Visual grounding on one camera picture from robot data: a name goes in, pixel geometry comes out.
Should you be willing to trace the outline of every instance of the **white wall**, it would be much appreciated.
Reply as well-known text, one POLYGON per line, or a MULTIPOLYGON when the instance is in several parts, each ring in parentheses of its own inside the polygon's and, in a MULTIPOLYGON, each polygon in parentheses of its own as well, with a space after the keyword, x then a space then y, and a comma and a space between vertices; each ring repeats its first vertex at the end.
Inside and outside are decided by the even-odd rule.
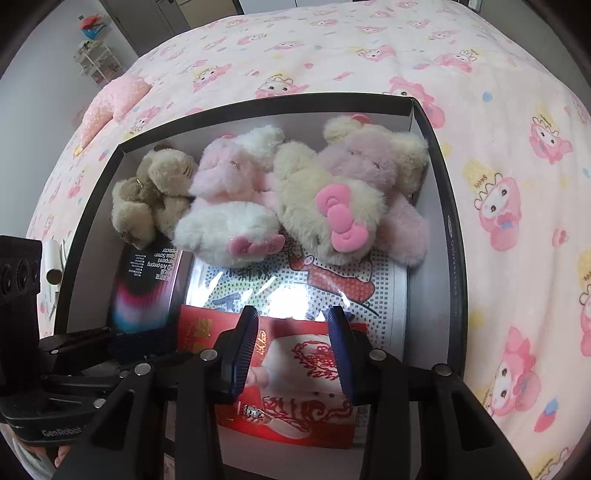
MULTIPOLYGON (((78 17, 98 0, 64 0, 29 36, 0 79, 0 234, 25 236, 37 199, 80 114, 99 91, 73 56, 78 17)), ((137 55, 113 22, 102 38, 127 69, 137 55)))

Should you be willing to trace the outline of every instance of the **screw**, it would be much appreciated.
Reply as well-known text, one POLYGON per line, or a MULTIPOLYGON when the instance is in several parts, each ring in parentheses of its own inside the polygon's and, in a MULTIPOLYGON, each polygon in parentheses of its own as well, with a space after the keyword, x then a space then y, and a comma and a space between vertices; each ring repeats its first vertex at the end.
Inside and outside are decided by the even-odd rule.
POLYGON ((135 374, 140 376, 150 373, 150 370, 152 370, 150 364, 137 364, 134 368, 135 374))
POLYGON ((386 352, 380 350, 379 348, 374 348, 370 351, 369 357, 371 358, 371 360, 381 362, 382 360, 386 360, 386 352))
POLYGON ((452 369, 446 364, 437 364, 433 367, 437 375, 442 377, 449 377, 452 374, 452 369))
POLYGON ((207 362, 209 360, 215 360, 217 358, 217 352, 213 348, 207 348, 199 356, 207 362))

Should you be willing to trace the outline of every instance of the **open box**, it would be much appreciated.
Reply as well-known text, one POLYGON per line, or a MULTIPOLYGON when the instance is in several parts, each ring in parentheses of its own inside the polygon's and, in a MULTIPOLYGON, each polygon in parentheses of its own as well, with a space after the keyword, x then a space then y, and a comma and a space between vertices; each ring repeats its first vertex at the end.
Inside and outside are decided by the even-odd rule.
MULTIPOLYGON (((401 96, 310 93, 251 100, 175 120, 121 144, 97 182, 74 235, 57 305, 55 333, 108 324, 113 284, 127 248, 111 227, 111 190, 118 180, 135 174, 143 155, 154 145, 166 140, 173 148, 199 159, 205 146, 215 138, 273 124, 282 128, 288 139, 302 141, 320 151, 326 146, 322 137, 324 123, 335 115, 349 112, 364 113, 373 123, 393 131, 421 135, 428 142, 430 154, 424 183, 413 197, 417 210, 429 223, 427 257, 419 267, 408 272, 398 265, 392 266, 388 278, 395 286, 392 289, 386 284, 382 292, 388 295, 382 295, 381 299, 391 307, 387 318, 380 318, 376 323, 379 311, 374 309, 373 316, 357 314, 357 320, 368 324, 374 347, 384 348, 406 364, 431 368, 436 363, 447 363, 462 375, 467 286, 459 218, 433 129, 419 103, 401 96)), ((176 256, 164 299, 169 325, 175 325, 181 303, 195 304, 194 292, 199 288, 198 277, 202 273, 203 266, 193 261, 192 254, 184 252, 176 256)), ((342 304, 338 296, 334 299, 342 304)), ((372 299, 366 304, 375 306, 372 299)), ((284 316, 298 317, 289 311, 284 316)), ((416 473, 420 465, 417 409, 412 408, 411 414, 412 465, 416 473)), ((361 447, 334 450, 293 446, 222 428, 220 442, 225 464, 282 479, 358 478, 363 455, 361 447), (254 451, 264 454, 256 455, 254 451)))

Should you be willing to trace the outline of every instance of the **pink bow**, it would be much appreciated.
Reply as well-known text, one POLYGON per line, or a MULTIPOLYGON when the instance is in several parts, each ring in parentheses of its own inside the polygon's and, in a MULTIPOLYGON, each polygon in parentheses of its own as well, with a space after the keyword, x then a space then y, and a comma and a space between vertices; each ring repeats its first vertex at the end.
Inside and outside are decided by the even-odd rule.
POLYGON ((368 230, 355 223, 349 209, 351 190, 344 183, 332 183, 316 194, 316 208, 328 220, 330 240, 337 252, 353 252, 365 245, 368 230))
POLYGON ((284 245, 285 237, 279 233, 260 244, 254 244, 245 236, 239 235, 230 240, 228 250, 235 257, 274 255, 280 252, 284 245))

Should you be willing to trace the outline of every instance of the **human hand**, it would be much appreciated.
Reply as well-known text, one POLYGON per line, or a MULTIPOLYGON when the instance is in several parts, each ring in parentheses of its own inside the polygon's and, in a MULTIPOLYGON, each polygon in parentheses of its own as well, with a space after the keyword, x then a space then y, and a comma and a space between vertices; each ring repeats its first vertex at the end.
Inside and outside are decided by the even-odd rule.
MULTIPOLYGON (((37 455, 38 457, 39 456, 47 456, 47 452, 46 452, 45 448, 35 447, 33 445, 27 445, 26 443, 23 443, 21 441, 21 439, 17 437, 17 435, 14 433, 14 431, 10 427, 7 428, 7 431, 9 431, 11 437, 13 439, 15 439, 18 442, 18 444, 23 449, 25 449, 27 452, 31 452, 31 453, 37 455)), ((67 453, 70 451, 71 448, 72 448, 71 445, 60 445, 60 447, 57 450, 56 460, 54 462, 56 468, 58 468, 61 465, 61 463, 64 461, 64 458, 66 457, 67 453)))
POLYGON ((72 445, 60 445, 60 447, 57 450, 56 461, 54 462, 56 464, 56 468, 59 468, 59 466, 64 461, 64 458, 66 457, 71 448, 72 445))

